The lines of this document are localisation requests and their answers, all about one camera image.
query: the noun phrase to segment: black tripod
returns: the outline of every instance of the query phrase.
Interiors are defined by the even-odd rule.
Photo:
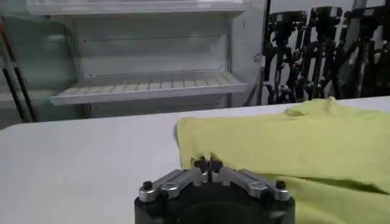
[[[358,40],[352,43],[351,47],[340,60],[335,62],[335,65],[331,70],[331,76],[336,79],[341,66],[349,60],[351,55],[356,51],[356,49],[358,49],[358,55],[353,66],[352,73],[343,83],[340,90],[343,93],[344,98],[359,98],[361,97],[361,90],[364,81],[367,80],[364,75],[367,73],[373,74],[375,72],[375,65],[372,58],[375,53],[374,42],[371,41],[371,38],[378,26],[387,19],[390,19],[389,10],[384,6],[356,9],[352,12],[347,12],[344,17],[348,20],[352,18],[360,19]],[[334,82],[333,84],[335,88],[335,97],[338,99],[340,98],[339,86],[337,82]]]
[[[335,47],[336,26],[340,23],[342,10],[340,7],[319,7],[311,10],[309,23],[303,40],[303,63],[301,77],[297,81],[296,97],[299,102],[304,101],[304,91],[308,99],[324,98],[324,88],[331,80],[330,70],[335,57],[339,56],[341,47]],[[311,31],[316,28],[317,41],[311,42]],[[322,58],[325,54],[323,75],[321,75]],[[315,58],[314,71],[309,81],[309,71],[312,58]]]
[[[267,48],[265,49],[265,68],[264,68],[264,81],[269,81],[271,62],[276,56],[276,70],[274,86],[267,84],[265,87],[269,92],[268,104],[295,102],[294,96],[294,78],[296,73],[294,72],[294,62],[299,59],[300,43],[302,42],[303,25],[307,20],[307,14],[304,11],[292,11],[273,13],[269,17],[269,24],[267,30]],[[288,40],[293,31],[298,31],[296,50],[294,54],[291,52],[291,48],[287,47]],[[275,37],[273,41],[276,46],[271,43],[271,34],[274,33]],[[286,85],[280,88],[280,82],[282,79],[282,70],[284,64],[287,64],[290,68],[289,80]]]

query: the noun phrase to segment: metal clamp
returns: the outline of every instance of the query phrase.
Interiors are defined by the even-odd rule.
[[[198,167],[194,167],[189,171],[181,173],[179,176],[169,180],[161,185],[161,192],[164,193],[167,199],[176,198],[180,192],[190,183],[206,181],[207,176],[203,175]]]
[[[138,196],[142,202],[154,201],[160,194],[164,194],[168,199],[176,198],[187,185],[200,181],[207,181],[207,175],[204,175],[198,167],[188,171],[173,170],[153,183],[144,182]]]
[[[182,170],[173,170],[169,174],[161,177],[160,179],[154,181],[153,183],[147,181],[144,182],[143,186],[139,189],[139,198],[143,202],[150,202],[156,200],[160,194],[161,185],[171,179],[182,174]]]
[[[264,177],[246,169],[237,172],[228,167],[222,167],[219,171],[218,178],[219,181],[224,183],[232,182],[237,184],[251,197],[261,198],[263,193],[271,192],[273,198],[277,201],[288,201],[290,199],[290,194],[286,189],[286,184],[284,182],[270,182]]]

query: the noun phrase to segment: black pole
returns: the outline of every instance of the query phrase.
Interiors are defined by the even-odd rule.
[[[13,101],[15,103],[16,109],[18,110],[19,117],[23,122],[27,122],[26,116],[23,111],[23,107],[19,101],[18,93],[16,92],[16,88],[12,83],[11,76],[6,69],[2,69],[2,73],[4,74],[5,80],[7,81],[8,88],[10,89]]]
[[[263,35],[263,52],[262,55],[267,51],[267,33],[268,33],[268,21],[269,21],[269,11],[271,10],[271,0],[267,0],[266,10],[264,15],[264,35]],[[264,83],[264,71],[260,71],[260,76],[258,79],[258,91],[257,91],[257,101],[256,105],[261,105],[261,98],[263,97],[263,83]]]
[[[20,74],[19,68],[15,67],[14,71],[15,71],[15,74],[16,74],[16,78],[18,79],[18,82],[19,82],[20,89],[22,91],[24,100],[26,101],[26,105],[27,105],[27,107],[28,107],[28,109],[30,111],[31,119],[32,119],[33,122],[36,122],[37,121],[37,117],[35,115],[34,108],[32,107],[32,102],[31,102],[29,93],[27,92],[26,86],[24,85],[24,81],[23,81],[22,75]]]
[[[319,82],[319,77],[321,75],[321,67],[322,67],[322,55],[324,54],[324,46],[321,41],[317,42],[317,57],[316,62],[314,63],[314,72],[313,72],[313,91],[312,95],[309,96],[309,100],[317,97],[317,87]]]
[[[7,34],[5,33],[5,30],[4,30],[3,26],[0,26],[0,35],[1,35],[1,38],[2,38],[2,40],[4,42],[4,44],[5,44],[5,47],[6,47],[7,52],[8,52],[8,55],[9,55],[12,63],[14,64],[14,72],[16,74],[16,78],[17,78],[19,86],[21,88],[24,100],[26,101],[27,108],[29,109],[31,119],[32,119],[33,122],[36,122],[37,121],[37,117],[35,115],[34,108],[32,106],[29,93],[27,92],[27,89],[26,89],[26,86],[24,84],[24,81],[23,81],[22,75],[20,73],[20,70],[19,70],[19,68],[16,65],[15,56],[13,55],[12,48],[10,47],[9,39],[7,37]]]

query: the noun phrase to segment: shelf rack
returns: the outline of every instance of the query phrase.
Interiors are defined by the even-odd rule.
[[[55,105],[243,92],[248,84],[220,70],[111,75],[85,79],[50,101]]]
[[[33,15],[242,12],[248,6],[247,0],[27,0]]]

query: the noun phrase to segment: refrigerator display case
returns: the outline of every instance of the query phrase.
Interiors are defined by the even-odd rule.
[[[261,0],[17,0],[1,10],[40,121],[235,107],[260,73]]]

